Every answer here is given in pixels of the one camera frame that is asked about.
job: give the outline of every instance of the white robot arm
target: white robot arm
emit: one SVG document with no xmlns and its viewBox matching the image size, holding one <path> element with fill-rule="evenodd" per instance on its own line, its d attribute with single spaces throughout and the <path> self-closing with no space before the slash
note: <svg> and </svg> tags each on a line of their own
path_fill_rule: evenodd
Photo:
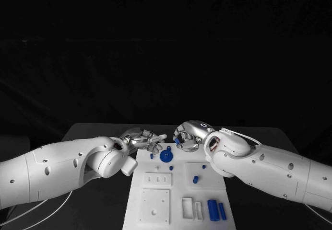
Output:
<svg viewBox="0 0 332 230">
<path fill-rule="evenodd" d="M 120 169 L 130 176 L 137 162 L 128 155 L 137 148 L 156 154 L 164 138 L 133 128 L 120 138 L 53 143 L 0 162 L 0 209 L 55 198 Z"/>
<path fill-rule="evenodd" d="M 206 123 L 188 121 L 177 127 L 173 140 L 188 152 L 203 145 L 205 159 L 222 176 L 237 176 L 273 196 L 332 212 L 332 167 L 244 136 L 257 142 L 251 146 L 239 136 L 225 128 L 215 131 Z"/>
</svg>

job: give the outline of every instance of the white platform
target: white platform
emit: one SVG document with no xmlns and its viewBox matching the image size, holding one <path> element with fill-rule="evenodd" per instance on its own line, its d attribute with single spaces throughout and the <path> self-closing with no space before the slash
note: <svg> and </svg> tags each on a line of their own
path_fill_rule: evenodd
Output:
<svg viewBox="0 0 332 230">
<path fill-rule="evenodd" d="M 173 143 L 164 143 L 162 146 L 163 150 L 167 146 L 172 148 L 173 160 L 169 163 L 162 162 L 159 154 L 151 160 L 150 152 L 137 151 L 138 166 L 133 172 L 123 230 L 235 230 L 224 177 L 211 168 L 203 150 L 183 152 Z M 195 175 L 199 177 L 196 184 L 192 182 Z M 183 219 L 183 197 L 192 198 L 193 219 Z M 227 220 L 221 219 L 221 215 L 219 221 L 209 220 L 209 199 L 224 204 Z M 196 202 L 201 202 L 202 220 L 198 220 L 196 216 Z"/>
</svg>

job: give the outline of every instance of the small blue part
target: small blue part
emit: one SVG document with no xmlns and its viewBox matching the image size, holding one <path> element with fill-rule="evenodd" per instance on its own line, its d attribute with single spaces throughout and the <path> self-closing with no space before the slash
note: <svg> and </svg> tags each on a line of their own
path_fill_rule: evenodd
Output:
<svg viewBox="0 0 332 230">
<path fill-rule="evenodd" d="M 198 181 L 199 181 L 199 177 L 198 177 L 198 176 L 195 176 L 195 177 L 193 177 L 192 182 L 196 184 L 196 183 L 198 183 Z"/>
<path fill-rule="evenodd" d="M 222 220 L 227 220 L 227 214 L 225 214 L 225 209 L 222 203 L 218 203 L 219 205 L 219 213 L 221 213 L 221 218 Z"/>
<path fill-rule="evenodd" d="M 170 152 L 170 146 L 167 146 L 167 149 L 160 152 L 160 160 L 162 162 L 167 163 L 173 159 L 173 153 Z"/>
<path fill-rule="evenodd" d="M 209 220 L 219 221 L 216 200 L 208 200 L 208 207 L 209 207 Z"/>
<path fill-rule="evenodd" d="M 175 138 L 175 143 L 176 143 L 176 145 L 179 145 L 179 143 L 180 143 L 177 138 Z"/>
</svg>

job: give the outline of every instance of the gray table surface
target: gray table surface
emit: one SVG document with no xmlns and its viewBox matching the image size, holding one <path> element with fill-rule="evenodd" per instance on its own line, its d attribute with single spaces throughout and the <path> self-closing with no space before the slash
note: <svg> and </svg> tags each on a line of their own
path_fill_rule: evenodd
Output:
<svg viewBox="0 0 332 230">
<path fill-rule="evenodd" d="M 131 127 L 141 127 L 156 134 L 167 134 L 167 143 L 173 143 L 172 135 L 177 125 L 140 124 L 92 124 L 76 123 L 62 141 L 98 136 L 118 137 Z M 225 127 L 257 139 L 263 144 L 297 153 L 296 148 L 277 128 L 271 127 Z M 53 214 L 32 230 L 121 230 L 130 194 L 131 177 L 118 172 L 111 178 L 98 178 L 73 190 L 71 198 Z M 244 229 L 329 229 L 326 223 L 296 202 L 280 199 L 244 184 L 237 177 L 225 178 L 232 216 L 238 230 Z M 39 222 L 59 207 L 68 194 L 50 199 L 35 211 L 3 227 L 3 230 L 20 230 Z M 17 206 L 11 218 L 29 210 L 40 202 Z"/>
</svg>

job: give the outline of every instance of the black backdrop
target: black backdrop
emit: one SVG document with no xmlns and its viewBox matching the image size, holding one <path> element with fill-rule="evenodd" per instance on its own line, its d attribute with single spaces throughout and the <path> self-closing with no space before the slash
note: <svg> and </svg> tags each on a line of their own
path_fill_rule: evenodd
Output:
<svg viewBox="0 0 332 230">
<path fill-rule="evenodd" d="M 332 164 L 328 1 L 40 1 L 1 9 L 1 134 L 27 135 L 36 148 L 78 122 L 198 119 L 277 127 L 302 155 Z"/>
</svg>

